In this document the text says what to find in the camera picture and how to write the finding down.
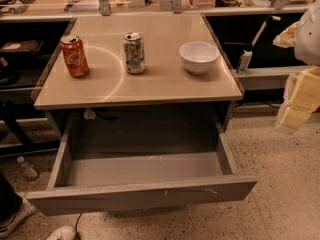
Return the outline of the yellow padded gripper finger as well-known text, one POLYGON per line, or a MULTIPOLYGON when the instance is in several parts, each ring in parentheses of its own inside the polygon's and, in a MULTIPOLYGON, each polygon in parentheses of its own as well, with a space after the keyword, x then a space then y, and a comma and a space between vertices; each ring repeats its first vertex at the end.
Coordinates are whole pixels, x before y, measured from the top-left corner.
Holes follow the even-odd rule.
POLYGON ((320 67, 290 74, 283 98, 275 128, 281 133, 293 134, 320 107, 320 67))

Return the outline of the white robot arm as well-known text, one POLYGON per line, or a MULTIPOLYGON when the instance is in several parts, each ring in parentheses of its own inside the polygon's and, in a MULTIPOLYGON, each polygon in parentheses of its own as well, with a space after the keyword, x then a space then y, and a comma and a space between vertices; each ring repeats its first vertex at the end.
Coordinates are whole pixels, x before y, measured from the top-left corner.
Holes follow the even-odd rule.
POLYGON ((273 44, 293 47, 295 57, 308 65, 301 73, 289 75, 277 114, 276 129, 293 134, 320 107, 320 10, 307 10, 298 22, 277 35, 273 44))

